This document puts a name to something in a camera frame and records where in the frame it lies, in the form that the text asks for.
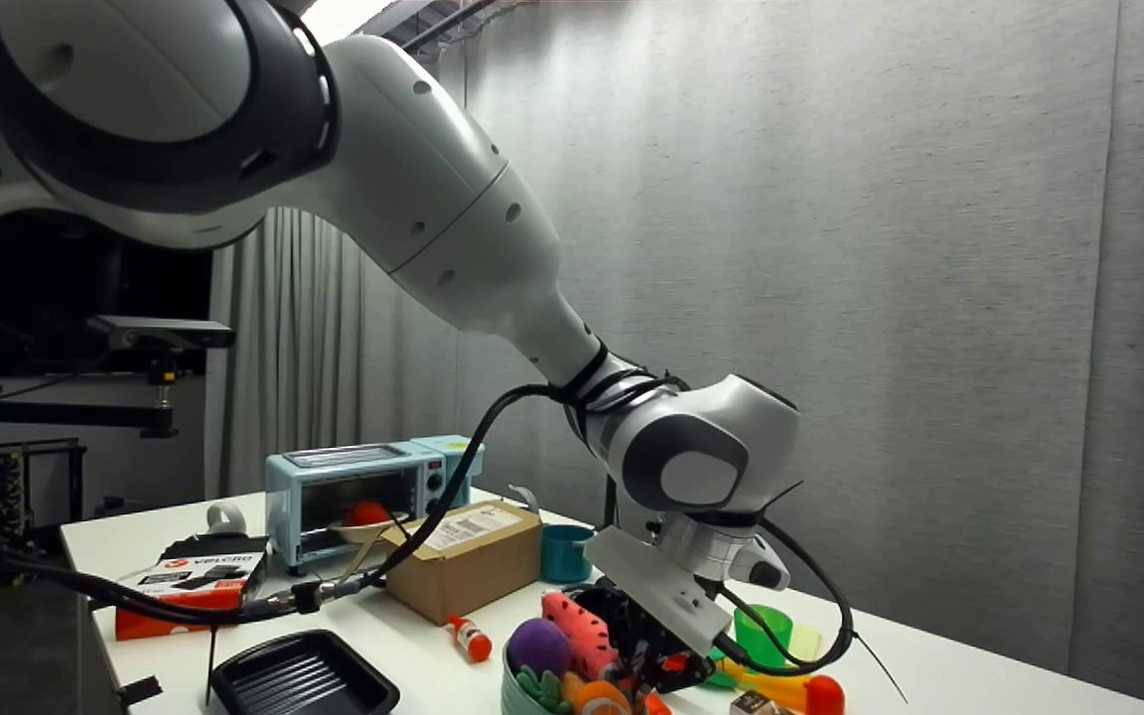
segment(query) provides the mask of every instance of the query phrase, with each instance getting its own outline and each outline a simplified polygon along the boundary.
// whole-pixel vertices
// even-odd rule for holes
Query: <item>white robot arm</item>
[[[581,441],[663,513],[590,562],[708,647],[711,586],[784,572],[756,531],[786,488],[794,404],[724,377],[680,391],[614,359],[555,290],[555,232],[491,140],[402,49],[318,49],[267,0],[0,0],[0,216],[63,206],[205,249],[308,212],[447,326],[507,338],[569,392]]]

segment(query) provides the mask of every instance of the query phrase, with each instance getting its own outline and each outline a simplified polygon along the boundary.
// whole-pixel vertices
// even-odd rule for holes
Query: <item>black cable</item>
[[[601,403],[606,391],[614,391],[621,383],[631,383],[631,377],[650,383],[649,369],[631,365],[631,369],[614,369],[614,374],[601,377],[594,387],[588,387],[581,392],[555,391],[555,398],[569,404],[569,422],[573,422],[573,435],[581,441],[585,441],[585,416],[606,416],[613,408],[622,408],[622,403],[613,403],[606,408],[590,408],[590,403]]]
[[[635,383],[635,387],[613,392],[606,404],[581,408],[581,414],[585,414],[585,416],[606,416],[606,414],[621,414],[621,408],[635,404],[641,398],[649,398],[649,392],[655,392],[655,391],[666,391],[666,383],[661,383],[661,377]]]
[[[218,625],[210,625],[205,701],[210,701],[210,693],[213,693],[213,647],[218,647]]]
[[[518,391],[502,392],[502,398],[490,404],[490,414],[482,416],[477,435],[469,436],[469,444],[466,444],[466,453],[459,453],[459,463],[458,463],[458,471],[453,471],[453,476],[447,476],[447,488],[445,488],[445,498],[439,498],[439,509],[429,513],[406,545],[397,545],[368,578],[361,578],[359,590],[347,590],[347,591],[361,591],[361,590],[368,590],[368,586],[381,586],[394,567],[402,567],[402,566],[429,541],[429,531],[447,517],[447,505],[458,501],[458,492],[459,492],[459,486],[466,486],[466,475],[469,475],[469,465],[477,463],[477,453],[482,453],[491,422],[496,422],[512,403],[524,403],[524,398],[552,398],[552,403],[555,403],[561,391],[552,391],[552,387],[518,387]]]
[[[477,463],[491,422],[512,403],[524,403],[524,398],[552,398],[555,403],[555,391],[552,387],[520,387],[520,391],[502,392],[490,404],[490,414],[482,416],[477,435],[469,436],[469,444],[466,444],[466,453],[459,453],[459,463],[458,463],[458,471],[447,476],[447,488],[439,498],[439,509],[429,513],[421,521],[421,530],[413,537],[406,537],[406,545],[394,549],[372,572],[367,572],[359,586],[330,586],[335,591],[324,590],[324,598],[361,591],[368,586],[381,586],[394,567],[402,567],[433,537],[433,530],[447,517],[447,509],[453,509],[453,501],[458,501],[458,492],[466,486],[466,475]],[[10,549],[0,549],[0,566],[16,567],[16,572],[29,572],[29,578],[41,578],[41,580],[55,580],[55,586],[63,586],[73,591],[85,591],[85,598],[99,600],[99,603],[114,603],[114,610],[126,610],[126,614],[138,614],[138,615],[151,615],[151,621],[197,625],[197,627],[251,625],[251,621],[291,615],[291,614],[307,614],[307,610],[323,603],[323,590],[318,586],[295,586],[291,591],[277,591],[277,598],[259,600],[259,603],[243,603],[243,610],[226,610],[226,614],[194,614],[194,610],[164,603],[164,600],[143,598],[136,590],[123,590],[114,580],[99,580],[99,578],[87,578],[87,572],[67,572],[67,567],[20,555]]]
[[[397,530],[402,530],[402,537],[410,541],[410,530],[406,530],[410,521],[390,521],[390,525],[397,525]]]
[[[853,610],[851,610],[851,600],[843,598],[843,590],[822,572],[822,566],[817,566],[794,537],[786,537],[786,531],[784,531],[778,525],[769,525],[769,521],[761,521],[761,530],[766,530],[786,551],[794,551],[794,555],[814,572],[814,580],[831,591],[831,600],[834,600],[838,614],[843,614],[838,641],[834,641],[817,661],[800,661],[800,657],[792,657],[792,652],[778,643],[778,635],[769,633],[769,625],[766,625],[756,610],[745,610],[745,603],[724,586],[724,598],[725,598],[733,610],[743,610],[743,614],[766,633],[766,641],[784,652],[784,661],[792,661],[794,669],[756,664],[731,635],[720,635],[714,643],[725,652],[725,661],[733,661],[733,664],[743,664],[743,669],[751,669],[751,672],[761,672],[761,677],[812,677],[812,672],[822,672],[822,669],[838,664],[838,661],[851,652],[851,643],[858,641],[858,633],[853,633]]]
[[[561,387],[561,403],[573,403],[604,369],[604,361],[606,361],[606,342],[601,342],[594,359],[588,359],[585,369]]]
[[[604,530],[613,530],[614,525],[614,476],[613,475],[604,475]]]

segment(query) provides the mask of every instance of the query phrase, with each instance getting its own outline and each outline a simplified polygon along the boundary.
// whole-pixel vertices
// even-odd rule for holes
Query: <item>white table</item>
[[[126,578],[189,531],[205,531],[205,505],[136,513],[85,521],[63,530],[67,555],[78,572],[95,578]],[[229,498],[245,513],[251,531],[261,531],[267,498]],[[838,614],[825,600],[804,591],[761,591],[737,590],[751,603],[778,603],[794,615],[800,627],[834,633]],[[506,647],[507,633],[520,621],[540,614],[540,586],[512,591],[482,614],[473,625]],[[205,701],[205,633],[176,633],[164,641],[111,641],[111,610],[95,614],[99,641],[106,647],[111,672],[118,689],[156,677],[164,696],[136,702],[136,715],[187,715],[204,712]],[[359,600],[324,603],[312,615],[286,615],[267,625],[243,625],[218,633],[213,664],[237,657],[253,643],[330,627],[351,647],[359,647],[368,664],[379,664],[402,689],[402,715],[469,715],[469,712],[502,712],[502,661],[491,657],[482,669],[469,669],[447,635],[421,615],[406,614],[381,591],[367,591]],[[1041,672],[992,652],[977,652],[957,641],[943,641],[895,621],[879,621],[858,614],[858,633],[879,647],[879,657],[895,669],[911,702],[882,681],[875,661],[862,647],[831,669],[831,677],[845,689],[845,715],[1144,715],[1141,701],[1100,693],[1080,681],[1066,681],[1058,672]],[[731,696],[714,693],[674,693],[666,696],[671,712],[711,712],[724,715]]]

